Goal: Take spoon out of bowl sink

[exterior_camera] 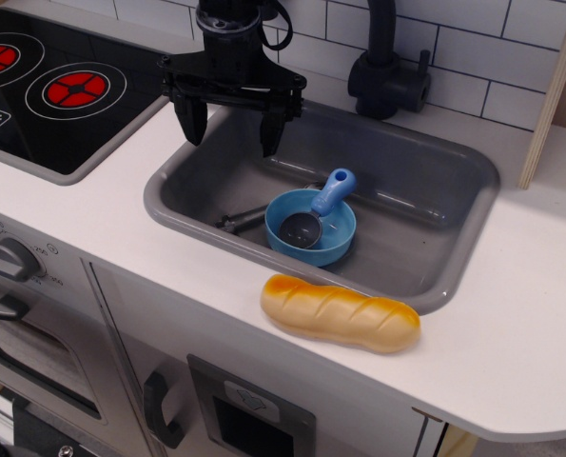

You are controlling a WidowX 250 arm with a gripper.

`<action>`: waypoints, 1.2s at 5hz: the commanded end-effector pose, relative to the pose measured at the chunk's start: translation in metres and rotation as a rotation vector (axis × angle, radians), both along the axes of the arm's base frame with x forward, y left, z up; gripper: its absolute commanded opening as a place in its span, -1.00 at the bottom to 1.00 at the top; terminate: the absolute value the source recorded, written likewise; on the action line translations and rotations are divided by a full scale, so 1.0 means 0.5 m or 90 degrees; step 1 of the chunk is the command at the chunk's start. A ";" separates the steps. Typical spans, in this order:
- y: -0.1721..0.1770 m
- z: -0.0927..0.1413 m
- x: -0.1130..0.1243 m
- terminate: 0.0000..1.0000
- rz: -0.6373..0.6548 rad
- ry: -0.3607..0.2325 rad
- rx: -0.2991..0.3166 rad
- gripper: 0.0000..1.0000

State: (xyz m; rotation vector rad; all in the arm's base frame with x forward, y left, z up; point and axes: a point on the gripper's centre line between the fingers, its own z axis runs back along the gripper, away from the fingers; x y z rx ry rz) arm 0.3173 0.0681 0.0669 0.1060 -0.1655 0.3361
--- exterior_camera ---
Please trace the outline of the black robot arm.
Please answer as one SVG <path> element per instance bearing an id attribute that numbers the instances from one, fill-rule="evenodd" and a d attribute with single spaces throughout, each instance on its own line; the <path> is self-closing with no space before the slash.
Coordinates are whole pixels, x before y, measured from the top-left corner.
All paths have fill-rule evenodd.
<path id="1" fill-rule="evenodd" d="M 162 93 L 191 144 L 202 143 L 209 104 L 260 112 L 265 157 L 276 153 L 285 124 L 303 111 L 304 76 L 265 54 L 293 37 L 290 17 L 278 1 L 201 1 L 196 23 L 204 49 L 163 56 Z"/>

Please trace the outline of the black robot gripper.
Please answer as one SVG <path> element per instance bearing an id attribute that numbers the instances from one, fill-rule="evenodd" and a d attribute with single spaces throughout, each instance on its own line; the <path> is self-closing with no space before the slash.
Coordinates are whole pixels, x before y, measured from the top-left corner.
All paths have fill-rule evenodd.
<path id="1" fill-rule="evenodd" d="M 263 112 L 260 141 L 263 156 L 277 152 L 286 119 L 303 111 L 307 81 L 271 61 L 263 50 L 262 33 L 206 31 L 202 51 L 163 56 L 163 93 L 174 105 L 185 138 L 199 146 L 207 126 L 207 104 Z"/>

